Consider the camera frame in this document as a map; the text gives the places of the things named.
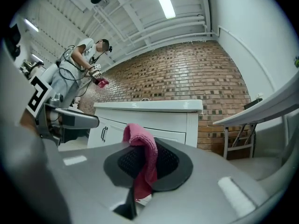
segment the cabinet door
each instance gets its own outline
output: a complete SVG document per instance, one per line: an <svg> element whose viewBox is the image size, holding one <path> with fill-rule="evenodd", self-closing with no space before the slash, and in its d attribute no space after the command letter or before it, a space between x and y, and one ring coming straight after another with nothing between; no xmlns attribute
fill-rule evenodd
<svg viewBox="0 0 299 224"><path fill-rule="evenodd" d="M127 124L109 120L109 127L105 133L105 145L118 144L122 142L123 131Z"/></svg>
<svg viewBox="0 0 299 224"><path fill-rule="evenodd" d="M89 133L87 147L101 147L105 146L106 142L103 139L104 133L107 133L107 128L109 129L109 123L107 119L99 118L100 124L97 128L91 129Z"/></svg>
<svg viewBox="0 0 299 224"><path fill-rule="evenodd" d="M149 131L156 138L163 138L166 140L176 141L185 144L186 133L148 129L148 128L146 128L146 130Z"/></svg>

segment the pink towel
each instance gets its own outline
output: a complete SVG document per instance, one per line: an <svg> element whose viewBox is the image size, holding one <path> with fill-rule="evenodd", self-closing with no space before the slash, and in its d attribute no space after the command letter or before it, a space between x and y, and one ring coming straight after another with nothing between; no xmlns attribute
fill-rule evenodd
<svg viewBox="0 0 299 224"><path fill-rule="evenodd" d="M145 146L145 165L134 180L135 200L143 199L151 194L151 184L157 180L156 161L158 149L154 136L138 124L128 124L123 133L123 142L132 146Z"/></svg>
<svg viewBox="0 0 299 224"><path fill-rule="evenodd" d="M102 78L102 79L98 79L98 81L100 82L100 83L98 83L98 86L99 86L100 88L103 88L105 85L109 84L109 81L107 81L107 80L104 79L104 78Z"/></svg>

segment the ceiling light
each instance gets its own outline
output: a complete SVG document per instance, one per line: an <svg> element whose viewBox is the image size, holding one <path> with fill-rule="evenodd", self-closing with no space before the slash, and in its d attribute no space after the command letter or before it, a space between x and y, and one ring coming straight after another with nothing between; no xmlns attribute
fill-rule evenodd
<svg viewBox="0 0 299 224"><path fill-rule="evenodd" d="M25 19L25 22L35 31L38 32L38 28L36 25L34 25L33 23L29 22L27 19Z"/></svg>
<svg viewBox="0 0 299 224"><path fill-rule="evenodd" d="M41 60L40 58L38 58L36 55L32 54L32 56L43 63L43 60Z"/></svg>
<svg viewBox="0 0 299 224"><path fill-rule="evenodd" d="M170 0L159 0L167 19L176 17Z"/></svg>

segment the red brick wall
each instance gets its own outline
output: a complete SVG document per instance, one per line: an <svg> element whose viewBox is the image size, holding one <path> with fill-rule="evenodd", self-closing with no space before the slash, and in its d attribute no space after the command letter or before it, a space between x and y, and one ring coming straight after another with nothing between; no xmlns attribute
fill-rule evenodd
<svg viewBox="0 0 299 224"><path fill-rule="evenodd" d="M156 49L111 68L104 77L110 85L99 89L91 84L80 101L80 110L94 114L94 102L201 99L204 111L199 115L198 148L220 155L223 127L212 123L242 111L250 102L235 63L215 41Z"/></svg>

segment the cabinet handle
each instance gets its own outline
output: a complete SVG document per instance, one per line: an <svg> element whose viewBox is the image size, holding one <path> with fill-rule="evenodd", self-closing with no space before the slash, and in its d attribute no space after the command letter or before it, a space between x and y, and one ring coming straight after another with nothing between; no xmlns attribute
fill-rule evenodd
<svg viewBox="0 0 299 224"><path fill-rule="evenodd" d="M106 133L107 130L108 130L108 127L105 127L104 128L104 134L103 134L103 141L104 141L104 143L106 142L106 140L104 140L104 137L105 137L105 133Z"/></svg>
<svg viewBox="0 0 299 224"><path fill-rule="evenodd" d="M102 129L102 134L101 134L101 139L102 140L103 140L103 132L104 132L105 129L106 129L106 127Z"/></svg>

